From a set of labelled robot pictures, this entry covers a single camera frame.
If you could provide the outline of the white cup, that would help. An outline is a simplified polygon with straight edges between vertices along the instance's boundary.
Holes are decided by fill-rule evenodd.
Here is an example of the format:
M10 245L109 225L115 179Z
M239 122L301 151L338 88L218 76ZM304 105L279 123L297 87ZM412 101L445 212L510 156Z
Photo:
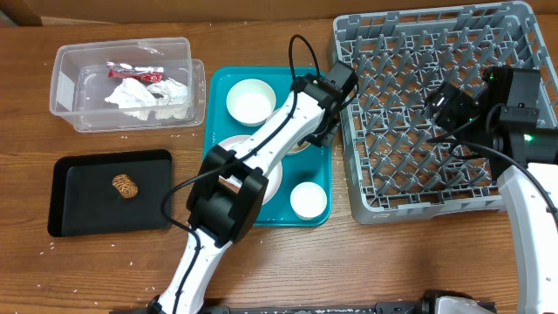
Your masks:
M290 194L290 205L302 220L311 220L321 215L327 207L328 199L323 188L306 181L298 184Z

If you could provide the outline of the small white bowl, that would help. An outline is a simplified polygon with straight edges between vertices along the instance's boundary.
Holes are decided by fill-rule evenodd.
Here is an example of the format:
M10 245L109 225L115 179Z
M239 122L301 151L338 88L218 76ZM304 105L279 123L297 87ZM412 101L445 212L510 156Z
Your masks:
M266 82L248 78L231 87L226 106L233 119L244 126L260 126L275 110L276 94Z

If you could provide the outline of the white napkin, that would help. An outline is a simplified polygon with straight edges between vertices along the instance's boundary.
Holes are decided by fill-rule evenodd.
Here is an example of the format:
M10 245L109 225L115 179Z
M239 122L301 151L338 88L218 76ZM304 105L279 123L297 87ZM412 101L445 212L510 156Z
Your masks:
M185 119L191 106L187 98L187 86L172 78L151 85L124 78L105 102L126 109L128 116L147 121L151 113L156 119Z

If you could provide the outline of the brown food piece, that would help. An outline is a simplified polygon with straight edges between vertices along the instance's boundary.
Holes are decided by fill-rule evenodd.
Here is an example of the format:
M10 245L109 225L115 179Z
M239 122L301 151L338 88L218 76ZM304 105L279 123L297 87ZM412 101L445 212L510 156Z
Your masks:
M112 185L117 189L119 194L125 199L135 197L139 189L135 182L127 174L118 174L112 179Z

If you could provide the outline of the red snack wrapper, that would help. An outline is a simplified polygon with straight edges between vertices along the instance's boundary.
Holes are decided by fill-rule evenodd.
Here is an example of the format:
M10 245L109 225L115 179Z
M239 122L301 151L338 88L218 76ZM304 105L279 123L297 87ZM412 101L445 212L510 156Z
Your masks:
M163 78L164 68L160 66L133 66L111 61L106 64L109 69L109 78L131 78L148 83L159 83Z

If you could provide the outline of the white bowl with rice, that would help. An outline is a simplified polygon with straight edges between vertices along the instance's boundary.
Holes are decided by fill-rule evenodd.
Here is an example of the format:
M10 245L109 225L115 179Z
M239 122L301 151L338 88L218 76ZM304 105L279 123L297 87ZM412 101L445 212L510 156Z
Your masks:
M265 120L265 123L268 123L271 119L273 119L273 117L279 112L278 109L274 110ZM296 143L288 152L287 155L294 155L294 154L299 154L301 153L303 150L305 150L308 146L309 146L309 142L308 141L304 141L302 144L298 144Z

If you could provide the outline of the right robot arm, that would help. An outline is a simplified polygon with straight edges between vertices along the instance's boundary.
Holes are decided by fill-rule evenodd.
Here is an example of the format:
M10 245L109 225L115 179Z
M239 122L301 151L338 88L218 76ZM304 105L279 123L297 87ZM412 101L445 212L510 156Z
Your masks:
M537 125L541 74L510 66L485 69L472 97L442 84L423 114L445 130L431 140L464 146L489 161L510 221L519 313L557 311L557 131Z

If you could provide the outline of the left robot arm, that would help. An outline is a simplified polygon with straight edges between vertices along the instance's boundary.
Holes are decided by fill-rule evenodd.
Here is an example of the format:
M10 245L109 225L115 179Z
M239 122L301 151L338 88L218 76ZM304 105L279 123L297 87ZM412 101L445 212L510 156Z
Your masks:
M355 70L337 61L326 75L294 79L279 113L247 140L212 147L200 172L177 185L190 186L190 216L173 224L188 232L187 246L167 289L146 307L149 313L198 313L205 291L226 250L252 228L260 213L269 173L299 143L330 146L338 114L354 99Z

